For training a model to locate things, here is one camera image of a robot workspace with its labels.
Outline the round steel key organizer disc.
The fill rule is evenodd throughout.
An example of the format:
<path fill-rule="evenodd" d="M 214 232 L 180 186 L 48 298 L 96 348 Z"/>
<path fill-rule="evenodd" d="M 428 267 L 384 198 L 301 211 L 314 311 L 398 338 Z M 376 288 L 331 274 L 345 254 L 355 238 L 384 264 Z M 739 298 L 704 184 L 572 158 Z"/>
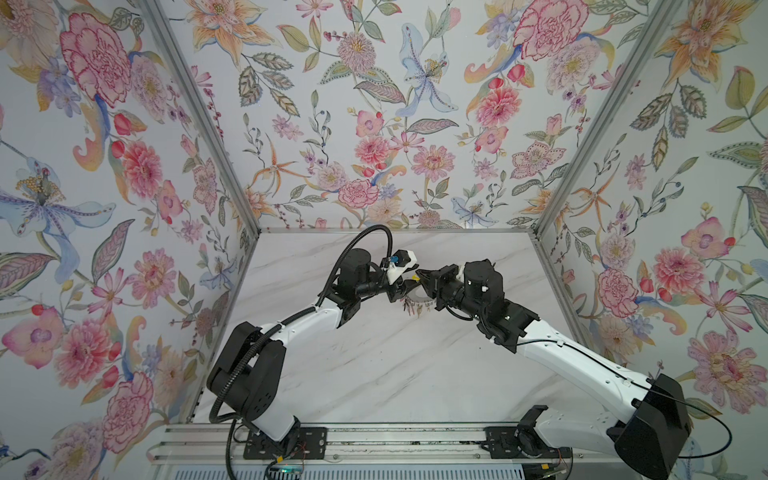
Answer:
<path fill-rule="evenodd" d="M 416 285 L 401 300 L 403 311 L 413 318 L 420 318 L 434 310 L 436 300 L 429 297 L 421 285 Z"/>

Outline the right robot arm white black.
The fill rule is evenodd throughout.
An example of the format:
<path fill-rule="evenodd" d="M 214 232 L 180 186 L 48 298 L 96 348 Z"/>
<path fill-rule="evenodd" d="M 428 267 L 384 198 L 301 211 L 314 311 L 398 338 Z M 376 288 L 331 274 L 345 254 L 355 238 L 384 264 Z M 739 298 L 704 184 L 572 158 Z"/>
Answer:
<path fill-rule="evenodd" d="M 543 365 L 587 394 L 601 412 L 579 412 L 574 401 L 549 407 L 534 425 L 551 447 L 616 454 L 647 479 L 666 479 L 691 434 L 683 390 L 609 361 L 571 340 L 535 312 L 506 298 L 502 275 L 489 260 L 419 269 L 407 278 L 434 301 L 475 322 L 493 344 Z"/>

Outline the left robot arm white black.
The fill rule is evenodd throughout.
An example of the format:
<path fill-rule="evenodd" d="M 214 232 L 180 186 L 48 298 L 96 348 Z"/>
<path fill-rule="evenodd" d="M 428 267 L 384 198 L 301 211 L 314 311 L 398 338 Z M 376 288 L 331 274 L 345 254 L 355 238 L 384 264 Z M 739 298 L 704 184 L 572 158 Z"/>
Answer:
<path fill-rule="evenodd" d="M 234 422 L 273 443 L 298 435 L 301 422 L 284 403 L 285 364 L 321 336 L 336 331 L 379 295 L 396 302 L 418 282 L 405 274 L 418 267 L 416 254 L 397 250 L 380 262 L 361 248 L 345 251 L 317 299 L 283 320 L 239 324 L 225 342 L 206 381 L 214 396 L 212 424 Z"/>

